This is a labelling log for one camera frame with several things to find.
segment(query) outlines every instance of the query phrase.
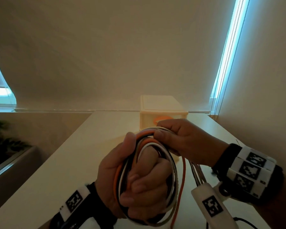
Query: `bundle of cables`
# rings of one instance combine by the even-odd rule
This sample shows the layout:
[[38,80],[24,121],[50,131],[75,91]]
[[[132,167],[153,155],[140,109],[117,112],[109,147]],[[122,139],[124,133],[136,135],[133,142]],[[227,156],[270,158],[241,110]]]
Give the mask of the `bundle of cables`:
[[[135,150],[127,159],[124,160],[124,162],[118,167],[116,171],[115,178],[114,178],[114,184],[113,184],[113,193],[114,193],[114,197],[116,201],[118,202],[125,216],[128,219],[132,220],[133,222],[141,224],[141,225],[160,227],[164,225],[165,223],[167,223],[174,216],[172,223],[171,223],[171,228],[172,228],[176,220],[176,217],[177,217],[180,198],[181,198],[184,180],[185,180],[185,159],[182,158],[183,177],[182,177],[182,184],[180,187],[180,194],[178,196],[178,176],[177,176],[176,165],[170,154],[170,148],[166,145],[161,144],[159,141],[157,141],[156,139],[152,137],[154,132],[157,129],[162,129],[162,130],[171,132],[170,130],[166,128],[151,127],[151,128],[147,128],[147,129],[140,131],[136,135],[137,142],[136,142]],[[134,167],[137,161],[140,159],[142,155],[142,151],[148,146],[153,146],[153,148],[158,152],[159,157],[167,159],[172,164],[173,173],[167,179],[168,192],[167,192],[167,198],[166,198],[167,204],[166,204],[165,213],[159,214],[152,219],[142,221],[142,220],[130,218],[127,214],[128,208],[120,204],[119,198],[123,192],[130,189],[130,184],[127,183],[127,175],[132,169],[132,167]],[[168,217],[162,220],[161,222],[159,222],[169,211],[171,212],[169,213]]]

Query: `orange cable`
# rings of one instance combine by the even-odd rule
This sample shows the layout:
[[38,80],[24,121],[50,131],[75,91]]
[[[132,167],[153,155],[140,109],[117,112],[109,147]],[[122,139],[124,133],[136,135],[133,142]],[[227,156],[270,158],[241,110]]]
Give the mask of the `orange cable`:
[[172,223],[170,225],[170,229],[173,229],[176,218],[177,218],[177,214],[178,214],[178,210],[179,210],[179,205],[180,205],[180,199],[181,199],[181,195],[182,195],[182,191],[183,191],[183,186],[184,186],[184,181],[185,181],[185,169],[186,169],[186,164],[185,164],[185,159],[184,157],[182,157],[182,163],[183,163],[183,174],[182,174],[182,182],[181,182],[181,186],[180,186],[180,192],[179,192],[179,196],[178,196],[178,200],[177,200],[177,205],[176,205],[176,210],[175,210],[175,214],[174,217],[172,219]]

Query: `wall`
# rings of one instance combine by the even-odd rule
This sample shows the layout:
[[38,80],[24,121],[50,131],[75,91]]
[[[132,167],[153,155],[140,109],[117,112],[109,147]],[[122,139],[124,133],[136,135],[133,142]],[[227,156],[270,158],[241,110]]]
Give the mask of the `wall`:
[[0,113],[10,123],[6,136],[36,145],[45,161],[77,130],[91,113]]
[[209,109],[235,0],[0,0],[0,69],[18,108]]
[[250,0],[218,122],[286,171],[286,0]]

